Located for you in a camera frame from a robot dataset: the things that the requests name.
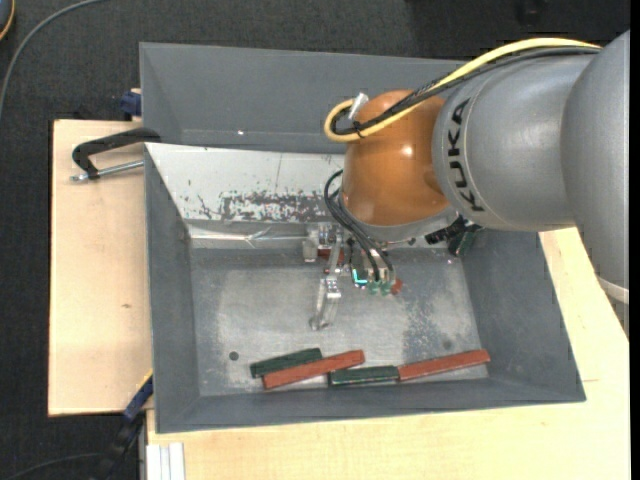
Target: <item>gray bin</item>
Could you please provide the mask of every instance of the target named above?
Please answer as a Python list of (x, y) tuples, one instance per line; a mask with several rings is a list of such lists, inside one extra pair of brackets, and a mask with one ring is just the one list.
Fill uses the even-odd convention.
[[(359, 90), (418, 86), (456, 66), (148, 44), (141, 58), (144, 123), (166, 142), (323, 154), (342, 152), (321, 132), (337, 102)], [(535, 233), (483, 232), (462, 260), (424, 246), (393, 251), (401, 294), (374, 300), (345, 286), (334, 328), (315, 332), (306, 320), (320, 267), (305, 265), (295, 248), (201, 247), (176, 205), (175, 180), (163, 179), (154, 162), (147, 150), (159, 432), (585, 399)], [(325, 355), (363, 348), (367, 364), (482, 347), (491, 363), (424, 381), (337, 389), (316, 380), (263, 392), (251, 378), (254, 359), (308, 346)]]

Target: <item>red block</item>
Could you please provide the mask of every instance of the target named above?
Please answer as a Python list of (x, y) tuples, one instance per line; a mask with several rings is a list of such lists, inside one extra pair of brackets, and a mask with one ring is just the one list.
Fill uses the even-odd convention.
[(449, 372), (460, 368), (468, 368), (469, 366), (477, 366), (479, 364), (491, 361), (489, 352), (481, 348), (453, 354), (450, 356), (438, 357), (436, 359), (428, 359), (417, 363), (406, 364), (398, 368), (400, 373), (400, 381), (417, 379), (426, 377), (427, 375), (435, 375), (436, 373)]
[(286, 370), (268, 373), (262, 377), (262, 384), (265, 389), (273, 389), (312, 377), (326, 375), (336, 370), (351, 368), (362, 363), (364, 363), (364, 352), (362, 350), (351, 350), (335, 356), (325, 357), (313, 363), (301, 364)]

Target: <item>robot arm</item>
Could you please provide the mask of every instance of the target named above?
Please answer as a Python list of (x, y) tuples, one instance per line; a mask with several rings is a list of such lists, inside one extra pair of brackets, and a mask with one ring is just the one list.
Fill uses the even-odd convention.
[(628, 303), (630, 33), (604, 49), (554, 41), (380, 95), (351, 129), (336, 122), (352, 102), (336, 107), (325, 132), (348, 142), (341, 204), (380, 241), (452, 214), (506, 231), (577, 225), (603, 287)]

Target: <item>green block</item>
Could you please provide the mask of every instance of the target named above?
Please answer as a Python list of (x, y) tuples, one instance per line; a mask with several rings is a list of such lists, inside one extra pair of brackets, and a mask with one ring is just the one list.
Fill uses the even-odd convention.
[(352, 384), (370, 384), (398, 380), (400, 374), (395, 366), (369, 366), (336, 370), (329, 374), (330, 386), (350, 386)]
[(252, 363), (249, 365), (249, 368), (251, 369), (251, 376), (255, 379), (257, 377), (262, 377), (267, 373), (286, 370), (292, 366), (312, 363), (319, 359), (322, 359), (322, 352), (320, 352), (319, 348), (307, 348), (305, 350), (300, 350), (299, 352), (293, 352), (284, 356)]

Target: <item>green led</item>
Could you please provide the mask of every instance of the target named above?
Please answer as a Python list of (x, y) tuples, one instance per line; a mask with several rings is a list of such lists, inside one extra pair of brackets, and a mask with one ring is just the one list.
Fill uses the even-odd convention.
[(357, 269), (353, 269), (351, 270), (351, 277), (353, 278), (353, 282), (356, 283), (359, 286), (364, 286), (367, 284), (367, 280), (366, 279), (360, 279), (358, 277), (358, 270)]

